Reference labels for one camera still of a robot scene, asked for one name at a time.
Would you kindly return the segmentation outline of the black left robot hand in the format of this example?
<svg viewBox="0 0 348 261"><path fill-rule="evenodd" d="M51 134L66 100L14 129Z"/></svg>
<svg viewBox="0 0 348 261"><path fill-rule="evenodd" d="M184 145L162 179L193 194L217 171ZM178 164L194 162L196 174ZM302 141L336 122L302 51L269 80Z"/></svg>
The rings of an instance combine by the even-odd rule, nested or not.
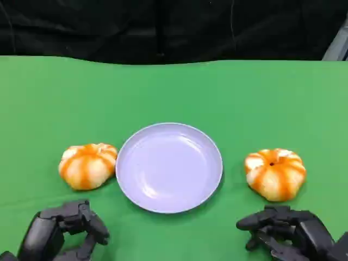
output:
<svg viewBox="0 0 348 261"><path fill-rule="evenodd" d="M65 233L83 232L87 235L80 246L59 253ZM88 200L66 202L35 214L17 257L19 260L90 260L96 244L107 245L109 238L107 227L91 210Z"/></svg>

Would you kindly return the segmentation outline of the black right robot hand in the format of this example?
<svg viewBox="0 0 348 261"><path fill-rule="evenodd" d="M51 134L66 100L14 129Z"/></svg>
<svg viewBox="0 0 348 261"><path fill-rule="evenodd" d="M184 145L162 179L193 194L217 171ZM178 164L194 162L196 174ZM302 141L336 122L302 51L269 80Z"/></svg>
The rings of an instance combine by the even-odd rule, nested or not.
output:
<svg viewBox="0 0 348 261"><path fill-rule="evenodd" d="M236 228L250 232L245 248L263 247L273 260L328 260L334 240L322 221L308 210L267 205L236 223Z"/></svg>

